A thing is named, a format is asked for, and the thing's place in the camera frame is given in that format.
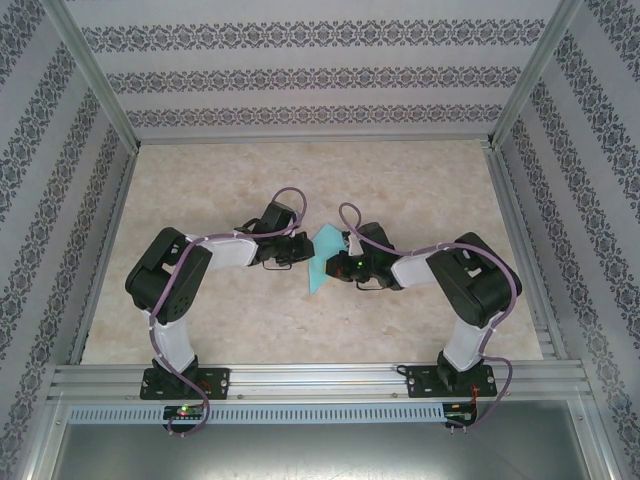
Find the teal paper sheet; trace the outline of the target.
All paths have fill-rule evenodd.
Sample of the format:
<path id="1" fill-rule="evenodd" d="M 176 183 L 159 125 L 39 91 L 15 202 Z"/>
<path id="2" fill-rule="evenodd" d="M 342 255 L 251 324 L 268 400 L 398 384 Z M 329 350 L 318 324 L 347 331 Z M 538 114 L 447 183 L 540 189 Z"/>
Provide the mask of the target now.
<path id="1" fill-rule="evenodd" d="M 333 256 L 347 251 L 343 234 L 331 224 L 325 224 L 311 239 L 314 256 L 308 261 L 309 293 L 315 294 L 330 278 L 326 263 Z"/>

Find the grey metal sheet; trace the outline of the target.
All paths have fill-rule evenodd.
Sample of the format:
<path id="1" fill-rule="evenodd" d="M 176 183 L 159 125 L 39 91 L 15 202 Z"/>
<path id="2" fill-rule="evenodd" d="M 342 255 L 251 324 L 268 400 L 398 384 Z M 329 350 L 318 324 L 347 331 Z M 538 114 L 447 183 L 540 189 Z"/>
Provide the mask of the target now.
<path id="1" fill-rule="evenodd" d="M 448 433 L 429 424 L 73 425 L 52 480 L 591 480 L 576 442 Z"/>

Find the black board with green light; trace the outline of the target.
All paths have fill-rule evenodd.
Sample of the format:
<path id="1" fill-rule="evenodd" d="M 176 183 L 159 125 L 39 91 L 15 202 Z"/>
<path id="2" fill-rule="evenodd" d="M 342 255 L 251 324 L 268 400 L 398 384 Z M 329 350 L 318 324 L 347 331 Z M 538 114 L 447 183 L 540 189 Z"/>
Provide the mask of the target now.
<path id="1" fill-rule="evenodd" d="M 205 408 L 200 405 L 165 406 L 163 410 L 164 421 L 200 421 L 205 414 Z"/>

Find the wide aluminium frame rail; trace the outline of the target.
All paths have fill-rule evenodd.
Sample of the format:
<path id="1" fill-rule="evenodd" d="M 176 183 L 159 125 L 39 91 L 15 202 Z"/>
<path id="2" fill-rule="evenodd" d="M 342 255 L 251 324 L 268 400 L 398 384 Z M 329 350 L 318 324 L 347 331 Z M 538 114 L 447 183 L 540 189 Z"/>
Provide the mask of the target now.
<path id="1" fill-rule="evenodd" d="M 406 379 L 393 364 L 231 365 L 229 403 L 408 402 Z M 133 403 L 140 399 L 142 365 L 73 365 L 54 370 L 50 403 Z M 578 360 L 516 361 L 505 401 L 591 399 Z"/>

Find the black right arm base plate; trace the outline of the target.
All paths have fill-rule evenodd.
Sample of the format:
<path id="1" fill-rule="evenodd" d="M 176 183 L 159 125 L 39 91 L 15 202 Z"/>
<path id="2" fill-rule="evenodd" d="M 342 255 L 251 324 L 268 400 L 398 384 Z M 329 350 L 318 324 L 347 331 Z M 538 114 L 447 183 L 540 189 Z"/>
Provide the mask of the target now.
<path id="1" fill-rule="evenodd" d="M 458 372 L 455 368 L 438 365 L 399 366 L 404 370 L 410 398 L 493 398 L 498 394 L 494 372 L 490 365 L 479 363 L 471 370 Z"/>

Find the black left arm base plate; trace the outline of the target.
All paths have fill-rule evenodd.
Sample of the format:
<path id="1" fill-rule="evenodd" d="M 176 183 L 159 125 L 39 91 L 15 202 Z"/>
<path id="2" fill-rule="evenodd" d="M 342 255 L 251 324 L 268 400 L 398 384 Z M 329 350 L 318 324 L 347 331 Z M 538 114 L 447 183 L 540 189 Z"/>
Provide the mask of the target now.
<path id="1" fill-rule="evenodd" d="M 209 400 L 226 400 L 230 384 L 230 370 L 201 367 L 190 379 Z M 144 371 L 139 391 L 142 400 L 202 400 L 192 386 L 164 368 L 148 368 Z"/>

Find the aluminium frame post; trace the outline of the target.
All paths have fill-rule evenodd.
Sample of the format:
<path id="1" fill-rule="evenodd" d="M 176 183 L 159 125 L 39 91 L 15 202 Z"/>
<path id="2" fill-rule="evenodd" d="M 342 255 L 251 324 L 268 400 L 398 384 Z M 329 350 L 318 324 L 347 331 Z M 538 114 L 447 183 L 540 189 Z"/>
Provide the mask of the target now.
<path id="1" fill-rule="evenodd" d="M 43 8 L 81 70 L 129 153 L 137 154 L 140 140 L 106 74 L 92 52 L 65 0 L 40 0 Z"/>
<path id="2" fill-rule="evenodd" d="M 518 115 L 524 108 L 529 95 L 544 72 L 553 56 L 553 52 L 563 38 L 566 30 L 575 17 L 583 0 L 559 0 L 549 19 L 540 40 L 522 71 L 510 94 L 492 132 L 488 136 L 486 146 L 495 150 L 501 146 Z"/>

